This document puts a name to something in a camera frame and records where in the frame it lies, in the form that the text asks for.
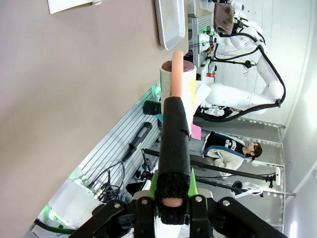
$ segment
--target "metal tray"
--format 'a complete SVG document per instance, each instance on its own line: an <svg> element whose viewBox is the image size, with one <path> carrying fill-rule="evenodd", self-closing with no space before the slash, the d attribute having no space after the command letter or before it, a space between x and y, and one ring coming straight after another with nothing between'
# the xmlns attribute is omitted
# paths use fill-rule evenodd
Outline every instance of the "metal tray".
<svg viewBox="0 0 317 238"><path fill-rule="evenodd" d="M155 0L159 42L168 51L185 37L184 0Z"/></svg>

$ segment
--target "white jacket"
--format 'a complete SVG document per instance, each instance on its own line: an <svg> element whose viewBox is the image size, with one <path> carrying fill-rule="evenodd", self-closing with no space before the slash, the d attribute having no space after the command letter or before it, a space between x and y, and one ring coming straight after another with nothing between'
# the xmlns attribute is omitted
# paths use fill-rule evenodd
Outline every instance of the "white jacket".
<svg viewBox="0 0 317 238"><path fill-rule="evenodd" d="M239 140L236 137L229 136L226 134L215 132L218 135L225 136L228 138L231 138L239 143L241 143L243 146L245 146L245 143L242 140ZM224 146L211 146L204 150L207 139L210 135L206 137L206 141L202 148L202 153L205 156L211 157L214 159L214 165L226 168L230 170L237 170L243 163L245 156L241 155L240 153L233 151L231 149L228 149ZM220 172L221 176L229 176L230 174Z"/></svg>

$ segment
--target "woman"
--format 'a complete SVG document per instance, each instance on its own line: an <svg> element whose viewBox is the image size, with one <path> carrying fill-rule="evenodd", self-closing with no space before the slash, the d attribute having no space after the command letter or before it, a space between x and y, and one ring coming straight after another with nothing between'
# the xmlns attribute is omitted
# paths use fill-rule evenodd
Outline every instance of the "woman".
<svg viewBox="0 0 317 238"><path fill-rule="evenodd" d="M207 137L202 148L204 157L214 159L214 165L230 170L237 170L245 158L255 158L262 154L259 143L245 144L242 140L226 134L212 131ZM220 172L221 176L230 174Z"/></svg>

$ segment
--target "brown towel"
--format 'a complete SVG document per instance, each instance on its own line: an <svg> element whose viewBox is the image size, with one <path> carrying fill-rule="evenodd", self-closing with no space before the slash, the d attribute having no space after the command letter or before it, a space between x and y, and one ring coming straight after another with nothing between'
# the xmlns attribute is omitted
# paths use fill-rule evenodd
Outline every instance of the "brown towel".
<svg viewBox="0 0 317 238"><path fill-rule="evenodd" d="M218 33L231 35L233 28L233 7L225 3L214 5L213 28Z"/></svg>

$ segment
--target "red object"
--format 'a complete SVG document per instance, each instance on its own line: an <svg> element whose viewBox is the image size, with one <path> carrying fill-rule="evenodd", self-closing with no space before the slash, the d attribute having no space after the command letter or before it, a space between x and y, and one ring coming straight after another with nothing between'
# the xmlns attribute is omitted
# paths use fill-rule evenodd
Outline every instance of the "red object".
<svg viewBox="0 0 317 238"><path fill-rule="evenodd" d="M206 74L207 77L211 77L211 78L214 78L216 76L215 73L207 73Z"/></svg>

